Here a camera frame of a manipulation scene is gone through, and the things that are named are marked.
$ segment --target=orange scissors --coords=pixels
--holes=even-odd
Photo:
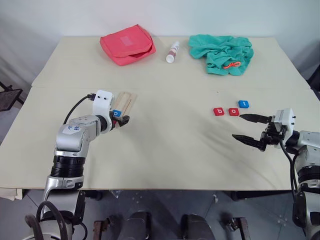
[[[232,62],[228,66],[224,66],[223,69],[228,69],[230,67],[239,67],[241,65],[240,61]]]

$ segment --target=white bottle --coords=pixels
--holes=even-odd
[[[165,57],[165,60],[167,63],[172,64],[175,61],[176,54],[179,50],[179,44],[180,43],[178,41],[176,41],[170,47],[168,55]]]

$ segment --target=table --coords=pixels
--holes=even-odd
[[[53,165],[55,137],[70,108],[97,88],[33,87],[0,147],[0,187],[43,188]],[[105,88],[117,94],[118,88]],[[265,125],[214,116],[212,108],[273,115],[293,108],[295,130],[319,131],[320,103],[310,89],[134,89],[130,122],[90,144],[84,189],[287,190],[283,152],[244,145],[231,134],[260,138]],[[90,114],[84,101],[71,117]]]
[[[254,56],[242,76],[206,73],[203,59],[189,55],[188,37],[154,37],[156,53],[134,64],[116,65],[102,50],[99,37],[64,37],[32,83],[42,88],[105,89],[309,89],[272,37],[250,38]],[[175,62],[165,57],[180,41]]]

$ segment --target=gray floor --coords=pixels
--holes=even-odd
[[[26,214],[36,214],[43,191],[30,190],[22,200],[10,201],[0,198],[0,239],[19,240],[26,236],[29,227],[24,222]],[[152,214],[152,238],[174,240],[179,232],[183,214],[198,214],[206,218],[217,240],[227,239],[219,224],[220,212],[230,212],[234,217],[246,217],[252,240],[303,240],[303,231],[292,220],[292,197],[290,194],[250,198],[232,201],[220,191],[182,190],[126,190],[118,199],[109,191],[102,200],[86,200],[83,222],[88,228],[88,240],[93,239],[93,222],[110,215],[126,219],[137,211]],[[73,239],[81,240],[84,231],[75,228]],[[109,228],[102,239],[117,239],[117,227]],[[240,240],[240,232],[232,233]]]

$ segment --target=blue block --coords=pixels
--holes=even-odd
[[[121,112],[121,111],[113,110],[113,116],[115,116],[115,117],[120,117],[120,116],[121,116],[121,114],[122,114],[122,112]]]
[[[241,109],[248,109],[249,108],[249,102],[246,100],[240,100],[238,101],[239,108]]]

